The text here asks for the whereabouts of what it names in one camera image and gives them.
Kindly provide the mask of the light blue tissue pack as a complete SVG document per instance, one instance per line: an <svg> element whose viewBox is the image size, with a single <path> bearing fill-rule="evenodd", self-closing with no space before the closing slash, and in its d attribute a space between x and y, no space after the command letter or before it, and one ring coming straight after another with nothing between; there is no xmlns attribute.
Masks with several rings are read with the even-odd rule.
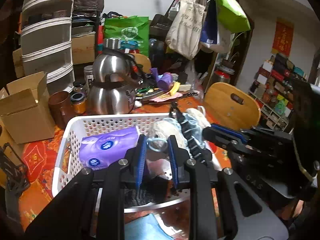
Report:
<svg viewBox="0 0 320 240"><path fill-rule="evenodd" d="M173 239L164 232L152 213L125 224L124 231L125 240Z"/></svg>

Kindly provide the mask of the wooden chair right side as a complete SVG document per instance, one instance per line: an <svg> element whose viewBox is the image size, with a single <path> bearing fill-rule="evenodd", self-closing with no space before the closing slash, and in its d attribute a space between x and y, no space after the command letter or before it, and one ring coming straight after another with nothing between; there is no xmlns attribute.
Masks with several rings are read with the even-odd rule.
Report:
<svg viewBox="0 0 320 240"><path fill-rule="evenodd" d="M223 82L210 86L204 106L219 124L236 131L257 126L261 117L260 107L251 96Z"/></svg>

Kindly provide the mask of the black flexible tripod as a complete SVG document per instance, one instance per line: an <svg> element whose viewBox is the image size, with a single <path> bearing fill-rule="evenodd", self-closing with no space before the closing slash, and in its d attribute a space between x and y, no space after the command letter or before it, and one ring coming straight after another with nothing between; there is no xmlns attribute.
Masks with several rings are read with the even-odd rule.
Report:
<svg viewBox="0 0 320 240"><path fill-rule="evenodd" d="M196 161L206 166L212 166L212 152L206 148L206 143L202 136L203 129L210 125L206 117L194 108L188 108L185 113L182 113L178 108L177 102L171 103L169 116L173 117L174 112L178 127L187 141L189 154Z"/></svg>

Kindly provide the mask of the purple tissue pack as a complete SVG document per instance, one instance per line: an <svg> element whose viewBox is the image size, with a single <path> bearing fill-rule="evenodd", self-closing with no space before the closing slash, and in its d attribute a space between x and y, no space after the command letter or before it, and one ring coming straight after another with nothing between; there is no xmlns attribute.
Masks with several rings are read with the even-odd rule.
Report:
<svg viewBox="0 0 320 240"><path fill-rule="evenodd" d="M136 126L105 134L84 137L81 141L79 159L84 167L93 170L107 168L123 159L128 149L137 144L140 131Z"/></svg>

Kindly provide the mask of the purple plastic cup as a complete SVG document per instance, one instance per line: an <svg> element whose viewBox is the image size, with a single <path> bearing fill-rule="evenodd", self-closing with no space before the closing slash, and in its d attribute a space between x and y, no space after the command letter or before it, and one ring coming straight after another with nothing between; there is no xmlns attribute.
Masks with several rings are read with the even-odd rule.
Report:
<svg viewBox="0 0 320 240"><path fill-rule="evenodd" d="M169 91L173 86L173 77L172 74L169 72L165 72L162 75L158 74L157 68L151 68L151 75L156 81L157 87L162 91Z"/></svg>

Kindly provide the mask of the white plastic perforated basket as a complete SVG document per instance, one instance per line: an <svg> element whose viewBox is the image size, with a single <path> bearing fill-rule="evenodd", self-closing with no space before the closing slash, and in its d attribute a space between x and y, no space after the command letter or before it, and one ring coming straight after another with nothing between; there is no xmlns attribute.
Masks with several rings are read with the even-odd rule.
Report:
<svg viewBox="0 0 320 240"><path fill-rule="evenodd" d="M200 146L204 146L214 153L208 142L200 138L200 132L203 128L209 126L209 122L204 116L205 110L196 110L194 108L187 109L187 114L183 113L184 117L192 124L192 129L195 130L196 142ZM176 128L165 129L162 125L162 120L172 123L168 127L175 126ZM79 116L72 118L64 131L57 159L54 167L52 195L55 197L78 173L83 167L89 167L92 170L100 170L107 168L111 163L124 158L127 149L132 148L135 139L137 143L138 136L143 134L149 138L167 139L169 132L182 133L181 126L178 123L175 114L169 113L147 113L147 114L118 114L118 115L90 115ZM147 160L151 177L160 176L161 178L170 181L172 180L171 168L169 161L158 161L159 159L167 159L165 150L160 150L163 147L163 142L148 142ZM67 171L63 171L62 163L65 157L65 152L70 153L69 161L67 161ZM147 196L142 200L146 204L133 200L129 197L126 200L124 209L125 213L134 213L140 211L148 211L160 209L176 205L189 199L189 190L175 191L168 194L165 198L157 193L160 200L146 200Z"/></svg>

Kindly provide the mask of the black folding stand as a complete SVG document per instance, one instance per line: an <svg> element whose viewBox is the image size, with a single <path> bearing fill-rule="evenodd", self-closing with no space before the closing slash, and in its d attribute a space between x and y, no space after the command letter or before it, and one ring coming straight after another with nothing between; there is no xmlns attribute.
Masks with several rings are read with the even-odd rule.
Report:
<svg viewBox="0 0 320 240"><path fill-rule="evenodd" d="M5 150L10 148L16 158L20 161L20 165L16 165L5 154ZM19 198L23 191L27 190L30 182L27 178L28 168L23 160L18 156L9 142L6 142L1 147L1 170L7 176L6 190L12 193L15 197Z"/></svg>

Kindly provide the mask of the white blue hanging bag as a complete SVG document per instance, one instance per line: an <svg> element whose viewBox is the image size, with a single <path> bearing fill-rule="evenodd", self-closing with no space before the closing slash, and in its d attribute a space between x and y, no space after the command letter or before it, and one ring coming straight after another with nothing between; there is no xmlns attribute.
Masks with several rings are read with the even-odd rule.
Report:
<svg viewBox="0 0 320 240"><path fill-rule="evenodd" d="M209 2L200 43L203 47L217 53L227 53L229 51L231 32L218 21L215 0Z"/></svg>

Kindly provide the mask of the amber glass jar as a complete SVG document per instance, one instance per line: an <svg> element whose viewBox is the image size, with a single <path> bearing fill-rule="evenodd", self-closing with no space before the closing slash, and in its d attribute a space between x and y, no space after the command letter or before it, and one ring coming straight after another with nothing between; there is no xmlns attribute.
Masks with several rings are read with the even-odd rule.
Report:
<svg viewBox="0 0 320 240"><path fill-rule="evenodd" d="M82 92L71 95L71 103L76 114L83 114L86 111L86 97Z"/></svg>

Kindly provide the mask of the brown ceramic cup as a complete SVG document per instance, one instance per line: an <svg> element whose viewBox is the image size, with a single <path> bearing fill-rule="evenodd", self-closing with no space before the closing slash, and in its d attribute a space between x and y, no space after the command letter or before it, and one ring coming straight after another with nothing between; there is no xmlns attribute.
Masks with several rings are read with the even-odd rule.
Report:
<svg viewBox="0 0 320 240"><path fill-rule="evenodd" d="M48 100L50 113L60 129L65 129L69 120L74 117L73 106L67 91L52 94Z"/></svg>

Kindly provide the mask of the open cardboard box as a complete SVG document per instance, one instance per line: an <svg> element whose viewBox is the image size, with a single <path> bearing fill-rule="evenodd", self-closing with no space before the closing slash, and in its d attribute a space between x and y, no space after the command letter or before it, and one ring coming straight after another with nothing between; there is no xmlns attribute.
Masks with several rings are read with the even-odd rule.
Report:
<svg viewBox="0 0 320 240"><path fill-rule="evenodd" d="M48 106L47 74L38 72L7 84L1 99L1 120L17 144L54 137L55 122Z"/></svg>

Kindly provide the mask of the stainless steel kettle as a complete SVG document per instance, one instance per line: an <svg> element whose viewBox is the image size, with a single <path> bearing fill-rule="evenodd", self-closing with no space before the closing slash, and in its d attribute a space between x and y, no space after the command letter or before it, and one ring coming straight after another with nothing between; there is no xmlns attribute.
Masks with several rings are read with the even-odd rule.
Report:
<svg viewBox="0 0 320 240"><path fill-rule="evenodd" d="M130 113L135 104L139 77L135 57L119 49L104 48L93 62L93 83L87 113L111 115Z"/></svg>

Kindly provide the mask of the green shopping bag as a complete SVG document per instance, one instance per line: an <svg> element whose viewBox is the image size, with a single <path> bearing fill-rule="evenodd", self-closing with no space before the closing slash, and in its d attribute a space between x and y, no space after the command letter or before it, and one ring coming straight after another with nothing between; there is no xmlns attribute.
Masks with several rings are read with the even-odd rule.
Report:
<svg viewBox="0 0 320 240"><path fill-rule="evenodd" d="M119 16L104 20L104 38L120 39L120 49L149 55L148 16Z"/></svg>

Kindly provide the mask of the grey white drawer tower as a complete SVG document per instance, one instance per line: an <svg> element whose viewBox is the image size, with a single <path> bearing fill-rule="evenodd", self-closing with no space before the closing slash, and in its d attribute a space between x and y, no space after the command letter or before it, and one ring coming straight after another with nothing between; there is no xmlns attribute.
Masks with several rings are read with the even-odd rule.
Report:
<svg viewBox="0 0 320 240"><path fill-rule="evenodd" d="M44 72L50 94L71 92L74 0L24 0L21 51L25 75Z"/></svg>

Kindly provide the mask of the red wall scroll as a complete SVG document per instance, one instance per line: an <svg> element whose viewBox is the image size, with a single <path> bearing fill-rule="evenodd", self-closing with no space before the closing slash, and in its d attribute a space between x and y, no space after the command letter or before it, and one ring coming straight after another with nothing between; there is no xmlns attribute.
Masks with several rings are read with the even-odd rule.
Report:
<svg viewBox="0 0 320 240"><path fill-rule="evenodd" d="M272 44L272 54L280 53L284 57L289 57L292 47L294 24L283 19L277 18L276 31Z"/></svg>

